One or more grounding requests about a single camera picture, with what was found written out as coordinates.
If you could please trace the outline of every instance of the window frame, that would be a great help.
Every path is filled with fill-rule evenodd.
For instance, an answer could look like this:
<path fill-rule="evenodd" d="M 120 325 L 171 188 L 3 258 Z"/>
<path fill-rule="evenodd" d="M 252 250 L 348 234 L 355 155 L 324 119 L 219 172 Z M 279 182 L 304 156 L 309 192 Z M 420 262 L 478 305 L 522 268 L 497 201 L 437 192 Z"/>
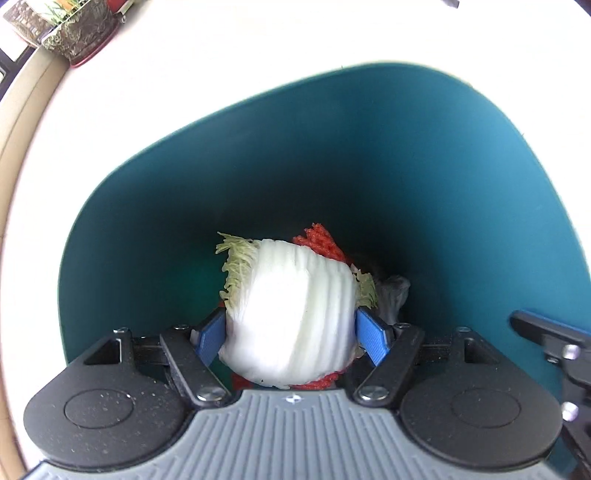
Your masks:
<path fill-rule="evenodd" d="M 25 48 L 25 50 L 23 50 L 16 60 L 13 60 L 6 53 L 4 53 L 3 50 L 0 49 L 0 72 L 2 72 L 4 75 L 0 81 L 0 100 L 2 100 L 2 97 L 4 97 L 8 87 L 10 87 L 10 84 L 16 78 L 18 72 L 21 71 L 21 68 L 31 57 L 34 51 L 34 47 L 28 46 Z"/>

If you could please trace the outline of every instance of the gray gripper base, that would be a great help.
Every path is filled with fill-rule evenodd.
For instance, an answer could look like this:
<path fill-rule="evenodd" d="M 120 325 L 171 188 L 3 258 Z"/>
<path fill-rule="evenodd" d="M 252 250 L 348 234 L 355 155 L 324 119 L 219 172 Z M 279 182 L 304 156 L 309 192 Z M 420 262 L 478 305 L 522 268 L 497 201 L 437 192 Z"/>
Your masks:
<path fill-rule="evenodd" d="M 465 470 L 421 450 L 381 408 L 342 390 L 247 390 L 203 410 L 166 452 L 110 473 L 42 463 L 28 480 L 560 480 L 547 465 L 503 473 Z"/>

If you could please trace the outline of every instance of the black clip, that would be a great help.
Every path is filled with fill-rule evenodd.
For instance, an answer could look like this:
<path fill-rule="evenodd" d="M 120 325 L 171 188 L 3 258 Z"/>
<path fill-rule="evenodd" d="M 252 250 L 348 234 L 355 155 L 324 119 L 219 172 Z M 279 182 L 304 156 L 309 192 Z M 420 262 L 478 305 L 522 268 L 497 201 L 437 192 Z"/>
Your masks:
<path fill-rule="evenodd" d="M 524 311 L 513 312 L 509 322 L 564 372 L 562 437 L 579 463 L 578 474 L 591 480 L 591 335 Z"/>

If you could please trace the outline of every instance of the blue gripper pad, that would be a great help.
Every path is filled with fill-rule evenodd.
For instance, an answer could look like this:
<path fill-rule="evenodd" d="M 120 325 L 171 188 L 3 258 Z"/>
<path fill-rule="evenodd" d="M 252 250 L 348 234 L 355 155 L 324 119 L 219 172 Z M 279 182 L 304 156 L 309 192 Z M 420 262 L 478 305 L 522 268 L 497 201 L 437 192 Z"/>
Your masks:
<path fill-rule="evenodd" d="M 199 329 L 199 340 L 195 347 L 197 356 L 205 365 L 211 365 L 225 341 L 226 309 L 218 308 Z"/>
<path fill-rule="evenodd" d="M 355 335 L 376 366 L 390 351 L 391 344 L 387 328 L 388 326 L 384 322 L 374 318 L 365 307 L 357 309 Z"/>

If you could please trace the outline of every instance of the silver bolt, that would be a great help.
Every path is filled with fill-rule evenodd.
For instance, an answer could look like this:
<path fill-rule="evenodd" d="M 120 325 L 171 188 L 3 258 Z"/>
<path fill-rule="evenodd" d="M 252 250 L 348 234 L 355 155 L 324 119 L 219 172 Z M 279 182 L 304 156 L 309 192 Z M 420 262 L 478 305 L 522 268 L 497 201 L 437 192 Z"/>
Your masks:
<path fill-rule="evenodd" d="M 367 385 L 359 390 L 359 396 L 364 401 L 380 401 L 388 396 L 388 390 L 378 385 Z"/>
<path fill-rule="evenodd" d="M 564 421 L 573 421 L 579 415 L 579 408 L 574 403 L 569 401 L 564 402 L 561 405 L 562 419 Z"/>
<path fill-rule="evenodd" d="M 197 398 L 206 402 L 220 401 L 225 397 L 226 391 L 222 387 L 203 387 L 197 393 Z"/>
<path fill-rule="evenodd" d="M 565 345 L 562 349 L 562 356 L 567 360 L 576 360 L 581 354 L 581 347 L 578 345 Z"/>

